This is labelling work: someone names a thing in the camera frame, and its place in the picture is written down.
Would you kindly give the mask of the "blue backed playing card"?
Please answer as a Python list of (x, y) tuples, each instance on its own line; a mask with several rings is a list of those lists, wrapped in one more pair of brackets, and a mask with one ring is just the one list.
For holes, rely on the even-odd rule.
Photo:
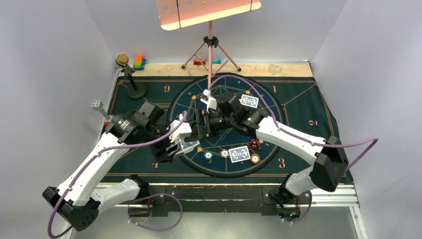
[(251, 107), (251, 108), (257, 108), (258, 103), (259, 103), (259, 98), (243, 94), (241, 96), (240, 103), (243, 106), (247, 106), (247, 107)]
[(232, 163), (250, 160), (251, 158), (248, 146), (232, 148), (229, 149), (228, 152)]

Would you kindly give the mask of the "red triangular dealer button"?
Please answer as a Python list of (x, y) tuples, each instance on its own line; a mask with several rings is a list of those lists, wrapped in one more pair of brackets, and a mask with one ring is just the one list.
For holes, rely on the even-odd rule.
[(261, 146), (259, 143), (259, 140), (257, 139), (253, 139), (247, 146), (250, 149), (257, 149), (257, 150), (261, 150)]

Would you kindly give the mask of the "green poker chip stack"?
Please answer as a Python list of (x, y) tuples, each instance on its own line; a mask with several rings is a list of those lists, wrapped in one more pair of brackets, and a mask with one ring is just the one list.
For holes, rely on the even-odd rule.
[(212, 153), (212, 152), (209, 152), (209, 151), (206, 151), (206, 152), (204, 153), (204, 158), (205, 158), (206, 160), (211, 160), (211, 159), (213, 158), (213, 153)]

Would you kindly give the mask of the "orange poker chip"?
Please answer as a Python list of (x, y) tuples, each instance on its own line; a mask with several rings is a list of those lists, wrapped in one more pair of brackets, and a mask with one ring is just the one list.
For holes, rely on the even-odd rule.
[(250, 161), (253, 164), (258, 164), (261, 161), (261, 159), (260, 159), (260, 156), (258, 154), (254, 153), (254, 154), (251, 155)]

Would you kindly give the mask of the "blue playing card box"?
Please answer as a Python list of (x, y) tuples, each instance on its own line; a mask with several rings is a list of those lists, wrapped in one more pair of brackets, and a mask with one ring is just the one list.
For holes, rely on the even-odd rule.
[(184, 142), (183, 140), (180, 142), (180, 150), (177, 152), (177, 155), (180, 154), (187, 154), (195, 149), (199, 145), (199, 141), (190, 141), (190, 142)]

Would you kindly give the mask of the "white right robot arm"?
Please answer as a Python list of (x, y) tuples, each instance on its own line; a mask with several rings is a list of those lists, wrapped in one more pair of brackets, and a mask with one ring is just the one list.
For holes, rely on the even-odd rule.
[(194, 140), (217, 136), (221, 130), (232, 128), (240, 135), (286, 149), (308, 163), (308, 168), (287, 176), (279, 191), (272, 196), (280, 205), (293, 203), (299, 195), (314, 188), (327, 192), (337, 189), (349, 165), (339, 138), (324, 139), (300, 132), (257, 108), (248, 109), (231, 92), (214, 98), (210, 90), (204, 90), (201, 102), (206, 108), (195, 113)]

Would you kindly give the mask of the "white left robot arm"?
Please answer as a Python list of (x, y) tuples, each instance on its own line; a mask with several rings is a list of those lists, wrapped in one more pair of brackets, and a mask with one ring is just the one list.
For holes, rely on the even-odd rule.
[(188, 113), (158, 125), (163, 109), (145, 101), (140, 109), (114, 115), (97, 145), (78, 169), (58, 187), (48, 187), (42, 196), (72, 229), (83, 231), (107, 209), (126, 201), (137, 204), (149, 198), (149, 185), (137, 175), (97, 190), (111, 167), (131, 148), (150, 147), (157, 164), (171, 163), (182, 152), (180, 141), (191, 135)]

